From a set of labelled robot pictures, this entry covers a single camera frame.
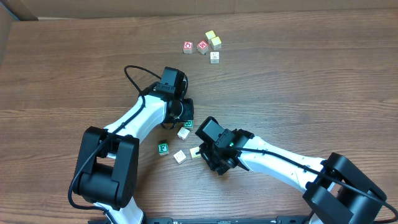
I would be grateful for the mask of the green letter F block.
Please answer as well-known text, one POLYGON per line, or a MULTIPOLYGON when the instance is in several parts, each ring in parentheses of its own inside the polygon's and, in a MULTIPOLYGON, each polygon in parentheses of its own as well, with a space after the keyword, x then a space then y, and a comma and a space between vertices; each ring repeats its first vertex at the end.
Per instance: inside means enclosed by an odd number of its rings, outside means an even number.
POLYGON ((158 153, 161 156, 169 154, 169 146, 166 142, 158 144, 158 153))

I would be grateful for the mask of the plain E pretzel block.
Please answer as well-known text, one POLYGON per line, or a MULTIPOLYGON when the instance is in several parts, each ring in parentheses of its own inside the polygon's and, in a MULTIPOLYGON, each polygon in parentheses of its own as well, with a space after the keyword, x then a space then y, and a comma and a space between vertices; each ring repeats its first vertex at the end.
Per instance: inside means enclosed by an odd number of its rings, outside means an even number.
POLYGON ((174 159, 177 161, 178 164, 181 164, 187 160, 187 157, 182 150, 179 150, 174 154, 174 159))

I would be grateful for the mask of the green letter B block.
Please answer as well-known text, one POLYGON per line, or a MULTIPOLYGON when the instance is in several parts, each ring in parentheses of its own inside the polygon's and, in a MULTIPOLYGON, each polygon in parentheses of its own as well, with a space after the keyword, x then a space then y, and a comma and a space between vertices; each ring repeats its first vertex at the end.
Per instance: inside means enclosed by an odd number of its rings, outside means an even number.
POLYGON ((186 129, 193 129, 193 120, 188 120, 184 122, 183 127, 186 129))

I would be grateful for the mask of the red Y wooden block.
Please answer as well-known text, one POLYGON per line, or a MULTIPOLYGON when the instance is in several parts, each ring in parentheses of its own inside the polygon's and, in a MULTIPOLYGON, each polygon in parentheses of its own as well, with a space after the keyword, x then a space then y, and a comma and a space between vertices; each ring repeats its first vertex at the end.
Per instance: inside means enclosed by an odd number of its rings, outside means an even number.
POLYGON ((190 149, 190 155, 191 155, 192 159, 201 157, 200 148, 199 147, 191 148, 190 149))

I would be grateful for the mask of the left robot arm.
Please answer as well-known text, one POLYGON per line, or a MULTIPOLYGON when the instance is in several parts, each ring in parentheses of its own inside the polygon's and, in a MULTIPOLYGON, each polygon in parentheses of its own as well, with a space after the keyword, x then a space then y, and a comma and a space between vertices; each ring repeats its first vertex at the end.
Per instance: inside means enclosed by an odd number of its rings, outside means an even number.
POLYGON ((67 197, 79 210, 99 210, 106 223, 146 223, 135 202, 139 146, 158 125, 173 129, 192 120, 193 100, 186 98, 188 78, 165 67, 158 80, 138 90, 136 104, 104 128, 90 126, 83 134, 67 197))

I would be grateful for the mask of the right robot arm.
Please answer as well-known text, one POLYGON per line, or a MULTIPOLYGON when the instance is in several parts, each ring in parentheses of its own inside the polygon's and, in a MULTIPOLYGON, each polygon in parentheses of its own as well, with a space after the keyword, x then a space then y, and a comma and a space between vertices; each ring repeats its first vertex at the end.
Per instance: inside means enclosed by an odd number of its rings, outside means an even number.
POLYGON ((273 146, 243 129, 224 129, 208 117, 195 133, 200 154, 212 171, 223 175, 240 167, 270 175, 302 193, 312 209, 309 223, 374 223, 385 193, 349 159, 301 156, 273 146))

